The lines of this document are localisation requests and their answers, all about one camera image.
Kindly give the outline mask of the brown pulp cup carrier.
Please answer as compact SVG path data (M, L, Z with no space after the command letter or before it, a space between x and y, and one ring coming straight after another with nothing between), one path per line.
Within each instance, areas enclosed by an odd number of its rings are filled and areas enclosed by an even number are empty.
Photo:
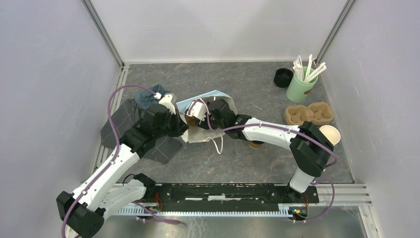
M197 123L200 122L200 120L196 117L190 117L187 114L184 115L185 121L188 126L197 126Z

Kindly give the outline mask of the light blue paper bag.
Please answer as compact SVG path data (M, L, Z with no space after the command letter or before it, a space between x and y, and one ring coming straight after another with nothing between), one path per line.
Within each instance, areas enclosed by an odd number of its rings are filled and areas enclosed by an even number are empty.
M181 115L181 118L184 122L185 121L185 113L188 107L191 105L191 103L194 100L201 99L204 100L207 104L207 102L212 102L217 99L224 99L230 106L230 108L236 113L237 109L233 102L233 99L230 95L223 93L218 90L213 90L189 99L185 99L183 101L177 102L176 106L179 110L179 113ZM181 135L181 139L186 143L203 143L203 142L209 142L212 141L214 145L217 145L215 142L216 138L223 138L224 132L221 131L221 129L213 130L210 125L210 119L207 117L207 122L209 124L210 129L205 129L205 120L200 121L197 123L197 126L189 126L189 129Z

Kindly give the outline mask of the brown paper coffee cup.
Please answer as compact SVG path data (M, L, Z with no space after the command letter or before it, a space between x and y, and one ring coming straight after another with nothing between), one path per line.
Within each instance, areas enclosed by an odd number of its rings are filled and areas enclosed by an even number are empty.
M260 148L263 144L261 141L249 141L249 146L252 148Z

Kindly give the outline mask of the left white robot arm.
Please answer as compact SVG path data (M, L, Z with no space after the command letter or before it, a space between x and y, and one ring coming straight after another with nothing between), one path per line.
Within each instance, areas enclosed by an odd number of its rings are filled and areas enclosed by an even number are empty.
M63 224L63 238L91 238L104 222L129 203L150 202L156 189L135 179L110 192L117 180L162 137L178 137L187 129L173 103L158 103L147 108L122 137L106 161L71 193L63 191L56 199Z

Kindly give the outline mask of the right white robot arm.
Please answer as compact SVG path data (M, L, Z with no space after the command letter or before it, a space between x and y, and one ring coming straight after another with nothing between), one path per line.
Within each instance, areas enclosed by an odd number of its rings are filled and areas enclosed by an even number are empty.
M201 101L206 108L206 129L223 132L232 139L272 144L289 150L297 169L286 188L286 196L299 202L315 178L331 166L334 145L312 122L302 125L281 125L259 120L249 115L234 113L224 99Z

